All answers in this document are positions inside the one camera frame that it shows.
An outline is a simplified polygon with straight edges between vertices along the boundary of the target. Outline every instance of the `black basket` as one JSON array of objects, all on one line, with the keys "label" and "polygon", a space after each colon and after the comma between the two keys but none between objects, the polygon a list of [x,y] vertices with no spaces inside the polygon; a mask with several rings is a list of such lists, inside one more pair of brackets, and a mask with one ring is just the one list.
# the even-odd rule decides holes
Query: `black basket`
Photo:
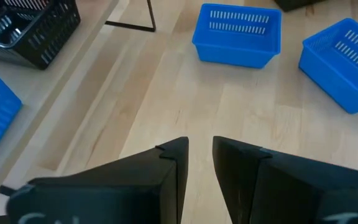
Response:
[{"label": "black basket", "polygon": [[75,0],[0,0],[0,59],[46,69],[80,21]]},{"label": "black basket", "polygon": [[322,2],[325,0],[274,0],[283,11],[288,12],[303,6]]}]

